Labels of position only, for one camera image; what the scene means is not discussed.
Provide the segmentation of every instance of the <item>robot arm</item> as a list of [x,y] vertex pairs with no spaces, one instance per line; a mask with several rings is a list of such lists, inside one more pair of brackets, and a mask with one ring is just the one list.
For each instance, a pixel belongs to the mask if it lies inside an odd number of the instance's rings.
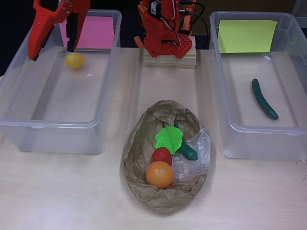
[[34,0],[36,16],[28,39],[28,55],[36,60],[44,48],[55,23],[67,19],[66,36],[70,39],[67,50],[76,48],[85,17],[90,9],[90,0]]
[[189,37],[178,32],[178,0],[142,0],[139,12],[146,29],[144,47],[152,57],[173,54],[182,58],[191,49]]

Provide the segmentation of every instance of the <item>dark background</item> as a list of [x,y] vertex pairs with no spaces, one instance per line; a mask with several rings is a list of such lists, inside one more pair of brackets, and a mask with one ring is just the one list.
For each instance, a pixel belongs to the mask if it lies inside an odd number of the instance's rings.
[[[35,11],[33,0],[3,0],[0,3],[0,41],[2,55],[0,57],[0,76],[2,76],[31,28]],[[122,47],[136,47],[133,38],[142,36],[143,30],[138,22],[137,5],[140,0],[92,0],[92,9],[113,9],[122,13],[120,39]],[[209,23],[209,15],[213,11],[267,11],[291,12],[295,0],[197,0],[205,6],[203,18]],[[203,24],[199,20],[193,32],[204,33]],[[196,37],[197,45],[204,41]]]

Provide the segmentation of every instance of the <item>green paper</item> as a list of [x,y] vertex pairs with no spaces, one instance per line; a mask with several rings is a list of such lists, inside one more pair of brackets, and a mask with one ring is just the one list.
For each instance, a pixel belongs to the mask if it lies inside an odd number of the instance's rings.
[[165,147],[170,151],[171,155],[174,155],[175,152],[181,147],[182,137],[183,133],[179,128],[166,126],[154,136],[156,141],[154,147],[156,149]]
[[271,20],[221,20],[218,43],[221,53],[267,53],[276,21]]

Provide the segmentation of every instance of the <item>wooden table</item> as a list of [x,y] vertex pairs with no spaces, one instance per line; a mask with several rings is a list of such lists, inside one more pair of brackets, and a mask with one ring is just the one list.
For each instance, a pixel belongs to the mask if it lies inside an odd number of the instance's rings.
[[[140,53],[121,50],[111,130],[103,153],[20,152],[0,136],[0,229],[306,229],[306,162],[230,160],[219,150],[209,81],[209,75],[215,74],[212,53],[198,54],[196,70],[145,69]],[[161,99],[176,100],[193,111],[213,140],[204,187],[188,206],[170,216],[140,204],[121,172],[122,150],[131,129],[145,109]]]

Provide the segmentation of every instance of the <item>toy cucumber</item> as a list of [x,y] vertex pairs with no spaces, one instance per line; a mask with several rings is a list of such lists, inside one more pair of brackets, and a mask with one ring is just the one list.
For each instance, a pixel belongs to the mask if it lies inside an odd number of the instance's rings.
[[259,85],[259,81],[255,78],[253,79],[251,83],[251,87],[253,90],[253,93],[255,95],[256,101],[260,108],[263,110],[266,116],[268,116],[272,120],[277,120],[279,116],[277,113],[273,110],[273,108],[268,104],[268,102],[265,100],[265,98],[262,95],[261,88]]
[[197,152],[192,149],[189,145],[186,144],[184,140],[182,140],[181,147],[179,148],[180,153],[187,158],[189,161],[196,161],[197,158]]

